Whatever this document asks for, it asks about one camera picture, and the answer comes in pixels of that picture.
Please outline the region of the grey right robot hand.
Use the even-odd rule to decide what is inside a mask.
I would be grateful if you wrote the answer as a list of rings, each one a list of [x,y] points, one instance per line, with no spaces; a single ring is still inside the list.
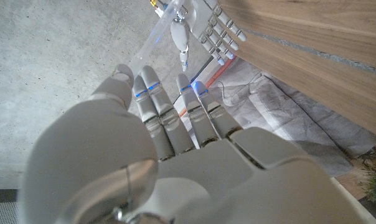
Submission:
[[[188,68],[189,37],[193,35],[220,65],[233,58],[238,44],[229,36],[230,30],[241,41],[247,37],[239,26],[226,14],[217,0],[187,0],[177,11],[171,24],[172,39],[180,51],[182,71]]]

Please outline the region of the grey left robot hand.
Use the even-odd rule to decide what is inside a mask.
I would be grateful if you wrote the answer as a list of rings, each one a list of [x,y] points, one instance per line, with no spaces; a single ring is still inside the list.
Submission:
[[[242,128],[179,76],[189,134],[150,66],[120,64],[36,141],[21,223],[369,223],[304,150]]]

